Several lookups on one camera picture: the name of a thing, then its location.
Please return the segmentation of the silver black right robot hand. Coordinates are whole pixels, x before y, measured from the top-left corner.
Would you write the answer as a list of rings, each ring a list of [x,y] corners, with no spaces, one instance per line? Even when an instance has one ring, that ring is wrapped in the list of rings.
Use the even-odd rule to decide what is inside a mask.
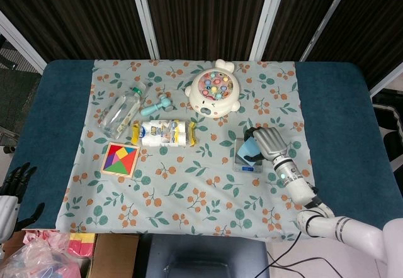
[[[244,160],[248,162],[257,162],[258,160],[273,162],[276,158],[287,154],[287,145],[274,127],[251,127],[244,134],[244,143],[250,138],[259,148],[259,153],[249,152],[246,154]]]

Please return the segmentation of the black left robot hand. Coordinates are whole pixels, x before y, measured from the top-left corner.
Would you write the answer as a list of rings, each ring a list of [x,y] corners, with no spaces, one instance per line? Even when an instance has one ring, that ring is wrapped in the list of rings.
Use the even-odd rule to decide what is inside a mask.
[[[37,167],[30,167],[27,162],[11,171],[1,186],[1,244],[8,241],[14,232],[35,223],[43,213],[45,203],[40,203],[30,217],[18,219],[23,196],[36,171]]]

